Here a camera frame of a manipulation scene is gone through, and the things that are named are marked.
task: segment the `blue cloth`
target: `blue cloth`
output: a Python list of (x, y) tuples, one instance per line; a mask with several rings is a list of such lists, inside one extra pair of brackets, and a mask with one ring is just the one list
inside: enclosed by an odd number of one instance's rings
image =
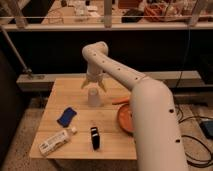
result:
[(61, 117), (57, 120), (57, 122), (62, 125), (63, 127), (68, 127), (72, 118), (77, 114), (71, 107), (68, 107), (64, 110)]

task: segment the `white tube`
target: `white tube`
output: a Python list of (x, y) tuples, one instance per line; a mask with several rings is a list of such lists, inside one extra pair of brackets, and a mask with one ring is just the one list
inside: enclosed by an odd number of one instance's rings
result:
[(172, 93), (151, 78), (131, 94), (134, 138), (140, 171), (188, 171)]
[(102, 70), (111, 75), (128, 90), (137, 84), (140, 79), (146, 75), (132, 68), (129, 68), (107, 55), (108, 47), (104, 42), (98, 42), (85, 46), (82, 50), (84, 58), (88, 61), (87, 79), (91, 82), (97, 82), (102, 79)]

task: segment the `black cable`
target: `black cable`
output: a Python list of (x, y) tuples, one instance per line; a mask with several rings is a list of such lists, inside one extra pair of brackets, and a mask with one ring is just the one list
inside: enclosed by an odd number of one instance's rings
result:
[(187, 59), (188, 54), (189, 54), (190, 44), (191, 44), (191, 32), (190, 32), (190, 29), (188, 29), (188, 41), (187, 41), (187, 46), (186, 46), (186, 50), (185, 50), (184, 57), (183, 57), (183, 63), (182, 63), (182, 66), (180, 68), (181, 72), (180, 72), (179, 79), (177, 80), (176, 85), (175, 85), (174, 88), (178, 87), (178, 85), (180, 84), (180, 81), (182, 79), (183, 69), (184, 69), (184, 66), (185, 66), (185, 63), (186, 63), (186, 59)]
[(180, 122), (183, 119), (184, 114), (183, 114), (183, 111), (182, 111), (182, 109), (180, 107), (180, 103), (179, 103), (178, 99), (175, 96), (174, 96), (174, 100), (175, 100), (175, 103), (176, 103), (175, 108), (177, 109), (177, 116), (179, 116), (178, 122)]
[(198, 142), (200, 145), (202, 145), (204, 147), (204, 149), (208, 152), (208, 154), (210, 156), (208, 160), (201, 160), (201, 159), (195, 159), (194, 157), (192, 157), (188, 153), (186, 153), (186, 156), (188, 158), (190, 158), (191, 160), (199, 162), (199, 163), (195, 163), (195, 162), (187, 159), (187, 162), (188, 162), (189, 165), (191, 165), (193, 167), (197, 167), (197, 168), (206, 168), (206, 167), (210, 167), (210, 166), (213, 165), (213, 153), (202, 141), (200, 141), (199, 139), (197, 139), (193, 136), (190, 136), (190, 135), (182, 135), (182, 137), (183, 138), (189, 138), (189, 139), (192, 139), (192, 140)]
[(189, 116), (187, 118), (184, 118), (184, 119), (180, 120), (179, 123), (181, 124), (181, 123), (183, 123), (183, 122), (185, 122), (185, 121), (187, 121), (189, 119), (196, 119), (196, 118), (213, 120), (213, 118), (206, 117), (206, 116)]

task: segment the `orange plate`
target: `orange plate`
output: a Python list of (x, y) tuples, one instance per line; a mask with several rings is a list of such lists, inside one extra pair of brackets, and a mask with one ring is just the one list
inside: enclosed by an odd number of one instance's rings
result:
[(122, 105), (118, 110), (118, 123), (120, 127), (127, 133), (133, 133), (132, 112), (129, 104)]

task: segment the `white container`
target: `white container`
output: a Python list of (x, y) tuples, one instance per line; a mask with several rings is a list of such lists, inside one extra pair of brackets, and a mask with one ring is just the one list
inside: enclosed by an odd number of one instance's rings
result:
[(90, 107), (101, 106), (101, 99), (97, 88), (90, 88), (88, 90), (88, 105)]

